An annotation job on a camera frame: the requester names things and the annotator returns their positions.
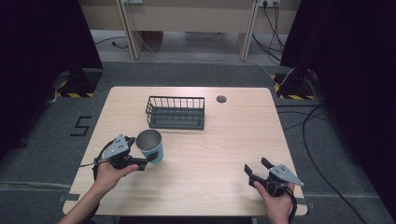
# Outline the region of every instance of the wooden table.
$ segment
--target wooden table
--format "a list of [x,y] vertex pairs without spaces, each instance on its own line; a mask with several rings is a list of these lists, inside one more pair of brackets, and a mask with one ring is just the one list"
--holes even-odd
[[[82,164],[91,163],[120,133],[147,129],[150,95],[205,97],[205,129],[160,129],[163,161],[124,177],[101,201],[98,215],[116,216],[265,216],[262,198],[248,185],[245,163],[268,176],[261,158],[295,168],[272,95],[265,88],[115,87],[88,144]],[[223,95],[226,103],[216,98]],[[131,154],[142,158],[133,146]],[[92,185],[92,168],[78,169],[70,194],[79,198]],[[303,198],[296,186],[296,198]],[[66,201],[67,213],[77,201]],[[299,204],[296,216],[307,212]]]

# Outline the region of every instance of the black curtain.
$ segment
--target black curtain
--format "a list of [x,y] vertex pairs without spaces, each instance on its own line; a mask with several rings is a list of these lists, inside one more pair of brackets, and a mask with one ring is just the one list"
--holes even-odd
[[303,0],[282,65],[317,73],[348,150],[396,220],[396,1]]
[[103,69],[78,0],[1,1],[1,156],[28,134],[55,78],[82,68]]

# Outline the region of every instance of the gray paper cup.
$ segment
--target gray paper cup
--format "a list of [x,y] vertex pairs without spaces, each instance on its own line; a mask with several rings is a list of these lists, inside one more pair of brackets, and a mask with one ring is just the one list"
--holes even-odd
[[139,133],[136,137],[136,146],[146,158],[158,152],[157,159],[151,161],[151,163],[158,163],[163,160],[163,138],[157,130],[146,129]]

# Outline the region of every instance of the black wire basket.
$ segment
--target black wire basket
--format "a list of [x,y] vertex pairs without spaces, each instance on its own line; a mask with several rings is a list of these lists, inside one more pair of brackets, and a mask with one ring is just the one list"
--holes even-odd
[[205,98],[150,96],[146,114],[150,128],[203,130]]

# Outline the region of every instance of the controller strap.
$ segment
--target controller strap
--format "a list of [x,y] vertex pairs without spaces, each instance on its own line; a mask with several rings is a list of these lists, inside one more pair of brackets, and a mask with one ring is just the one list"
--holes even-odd
[[111,140],[110,142],[108,142],[100,151],[98,157],[96,157],[95,159],[93,159],[93,180],[96,180],[96,176],[98,174],[98,168],[99,168],[99,164],[100,164],[100,159],[102,158],[103,153],[105,152],[106,148],[108,148],[109,146],[111,146],[111,144],[113,144],[114,140]]
[[289,214],[289,223],[291,223],[291,221],[293,220],[294,215],[296,214],[296,211],[297,211],[297,200],[294,197],[293,191],[289,187],[285,188],[285,192],[289,195],[291,202],[293,203],[293,207],[291,208],[291,211]]

